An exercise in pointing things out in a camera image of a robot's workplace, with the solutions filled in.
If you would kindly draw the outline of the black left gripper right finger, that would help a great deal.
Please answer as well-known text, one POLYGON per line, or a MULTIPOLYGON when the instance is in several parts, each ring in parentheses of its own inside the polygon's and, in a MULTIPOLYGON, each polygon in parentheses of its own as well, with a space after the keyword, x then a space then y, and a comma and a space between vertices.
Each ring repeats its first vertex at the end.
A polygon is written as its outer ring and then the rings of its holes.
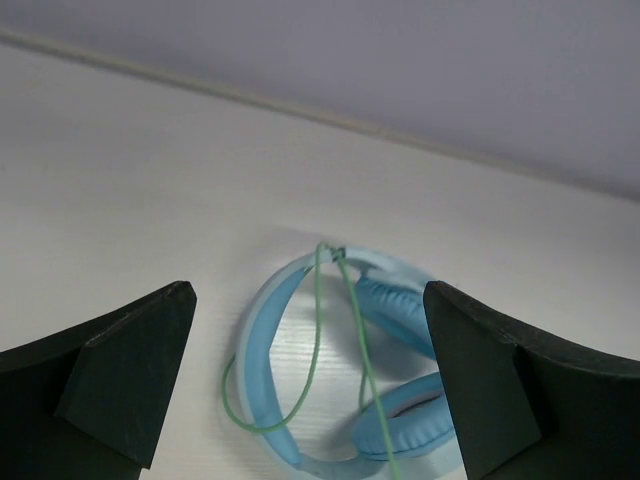
POLYGON ((636 479, 639 363, 565 340, 453 286, 424 291, 470 479, 636 479))

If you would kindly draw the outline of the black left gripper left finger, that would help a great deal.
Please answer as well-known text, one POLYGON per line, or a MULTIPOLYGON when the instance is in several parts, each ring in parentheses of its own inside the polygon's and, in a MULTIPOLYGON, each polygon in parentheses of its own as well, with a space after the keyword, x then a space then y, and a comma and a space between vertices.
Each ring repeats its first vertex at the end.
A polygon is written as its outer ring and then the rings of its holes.
POLYGON ((137 479, 193 323, 188 281, 1 354, 4 479, 137 479))

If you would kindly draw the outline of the light blue headphones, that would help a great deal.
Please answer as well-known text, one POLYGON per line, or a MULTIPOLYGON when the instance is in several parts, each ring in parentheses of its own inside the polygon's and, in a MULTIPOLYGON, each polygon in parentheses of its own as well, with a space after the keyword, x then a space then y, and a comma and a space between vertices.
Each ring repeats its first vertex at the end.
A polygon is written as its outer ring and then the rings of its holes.
POLYGON ((462 465, 422 294, 429 275, 321 245, 247 309, 242 416, 288 479, 443 479, 462 465))

